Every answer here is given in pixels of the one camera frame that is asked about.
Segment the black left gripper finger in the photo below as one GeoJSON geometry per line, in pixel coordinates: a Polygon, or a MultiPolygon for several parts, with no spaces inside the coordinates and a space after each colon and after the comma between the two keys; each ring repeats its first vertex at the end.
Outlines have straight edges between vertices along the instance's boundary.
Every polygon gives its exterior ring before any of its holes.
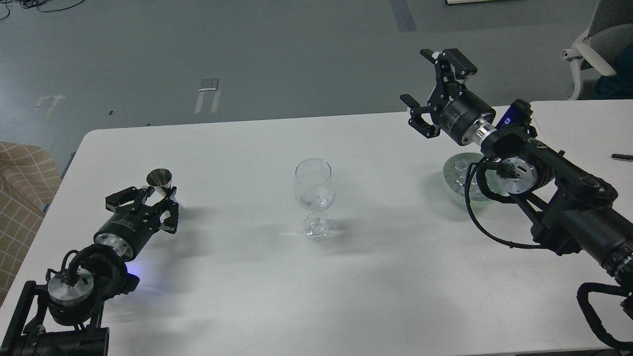
{"type": "Polygon", "coordinates": [[[128,187],[105,198],[106,210],[113,213],[140,213],[149,207],[145,204],[149,191],[147,188],[128,187]]]}
{"type": "Polygon", "coordinates": [[[160,229],[170,234],[175,234],[179,225],[180,205],[176,200],[176,190],[176,187],[157,188],[162,196],[157,208],[160,212],[160,229]]]}

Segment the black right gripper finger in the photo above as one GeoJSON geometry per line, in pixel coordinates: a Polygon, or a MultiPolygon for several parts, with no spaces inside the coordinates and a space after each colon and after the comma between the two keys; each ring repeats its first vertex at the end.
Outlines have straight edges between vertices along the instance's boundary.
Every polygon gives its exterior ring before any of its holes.
{"type": "Polygon", "coordinates": [[[421,106],[410,94],[401,94],[400,100],[409,108],[409,126],[427,139],[432,139],[440,135],[440,127],[436,124],[427,123],[422,117],[422,114],[430,113],[428,106],[421,106]]]}
{"type": "Polygon", "coordinates": [[[447,89],[449,84],[466,89],[466,81],[477,74],[478,68],[459,49],[448,48],[437,52],[423,48],[419,53],[434,65],[436,89],[447,89]]]}

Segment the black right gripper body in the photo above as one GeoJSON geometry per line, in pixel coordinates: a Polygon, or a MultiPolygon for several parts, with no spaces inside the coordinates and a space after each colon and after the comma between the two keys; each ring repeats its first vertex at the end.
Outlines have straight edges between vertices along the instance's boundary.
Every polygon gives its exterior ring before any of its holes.
{"type": "Polygon", "coordinates": [[[492,122],[496,111],[463,84],[437,84],[427,103],[432,122],[458,145],[472,142],[477,120],[492,122]]]}

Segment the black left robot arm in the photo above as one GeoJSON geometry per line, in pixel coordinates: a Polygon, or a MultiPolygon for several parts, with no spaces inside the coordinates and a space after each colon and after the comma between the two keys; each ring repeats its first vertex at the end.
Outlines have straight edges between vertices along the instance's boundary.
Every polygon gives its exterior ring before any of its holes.
{"type": "Polygon", "coordinates": [[[25,282],[2,341],[3,356],[106,356],[109,329],[105,302],[136,290],[133,261],[159,231],[174,234],[179,223],[177,188],[128,187],[106,197],[112,216],[92,245],[66,253],[45,284],[25,282]]]}

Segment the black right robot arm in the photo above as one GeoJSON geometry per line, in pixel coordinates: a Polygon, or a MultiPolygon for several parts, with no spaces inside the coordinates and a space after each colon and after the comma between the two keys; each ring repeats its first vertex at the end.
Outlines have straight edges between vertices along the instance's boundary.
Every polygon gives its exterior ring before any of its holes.
{"type": "Polygon", "coordinates": [[[400,100],[409,108],[409,125],[428,139],[445,132],[456,144],[474,143],[482,158],[465,173],[466,210],[475,226],[493,241],[509,248],[547,249],[558,256],[587,252],[615,279],[615,285],[585,282],[577,302],[588,326],[605,345],[631,353],[631,342],[613,337],[590,304],[590,293],[623,297],[621,307],[632,315],[633,226],[613,209],[619,196],[605,180],[572,164],[564,151],[554,151],[537,138],[531,104],[515,100],[493,123],[497,113],[466,87],[477,67],[456,48],[420,55],[435,69],[435,86],[424,104],[411,95],[400,100]],[[517,205],[532,223],[531,245],[500,239],[477,220],[472,210],[472,181],[486,198],[517,205]]]}

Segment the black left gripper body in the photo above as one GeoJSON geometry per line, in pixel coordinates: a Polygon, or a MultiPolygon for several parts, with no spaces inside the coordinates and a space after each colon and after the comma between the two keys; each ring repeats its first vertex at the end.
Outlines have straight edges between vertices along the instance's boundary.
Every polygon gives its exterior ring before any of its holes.
{"type": "Polygon", "coordinates": [[[157,232],[171,232],[171,217],[163,219],[167,203],[153,206],[128,204],[114,208],[113,215],[95,233],[93,242],[109,246],[123,261],[133,261],[157,232]]]}

